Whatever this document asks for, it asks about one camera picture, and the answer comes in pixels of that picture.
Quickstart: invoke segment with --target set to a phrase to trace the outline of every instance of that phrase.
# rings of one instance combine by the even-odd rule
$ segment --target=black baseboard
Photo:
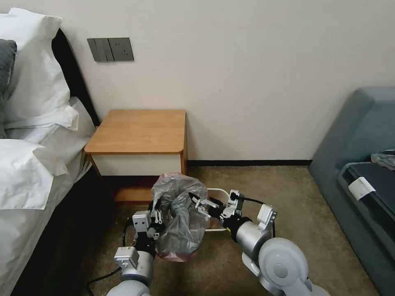
[[[308,166],[311,160],[188,160],[191,167]]]

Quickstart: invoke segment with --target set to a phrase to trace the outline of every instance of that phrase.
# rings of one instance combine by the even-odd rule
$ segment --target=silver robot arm
[[[114,260],[121,268],[121,282],[107,296],[150,296],[149,285],[153,275],[155,240],[164,229],[160,210],[138,211],[132,217],[136,229],[134,247],[119,247]]]
[[[327,291],[311,283],[302,250],[288,239],[272,238],[270,229],[276,210],[271,205],[262,204],[258,224],[254,224],[241,216],[244,200],[248,199],[231,190],[228,206],[211,199],[218,206],[208,208],[208,214],[217,217],[241,246],[243,263],[261,285],[275,296],[329,296]]]

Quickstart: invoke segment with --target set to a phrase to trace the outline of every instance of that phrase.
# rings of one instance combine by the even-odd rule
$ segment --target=nightstand
[[[149,203],[159,175],[186,174],[185,116],[184,110],[111,110],[107,114],[85,152],[116,191],[115,201]]]

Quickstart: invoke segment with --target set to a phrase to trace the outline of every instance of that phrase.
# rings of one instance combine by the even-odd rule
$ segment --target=wall socket
[[[129,37],[89,38],[88,44],[96,62],[134,61]]]

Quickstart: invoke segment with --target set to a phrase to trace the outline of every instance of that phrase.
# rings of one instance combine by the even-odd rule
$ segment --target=wooden tabletop
[[[85,147],[89,154],[178,154],[185,110],[111,110]]]

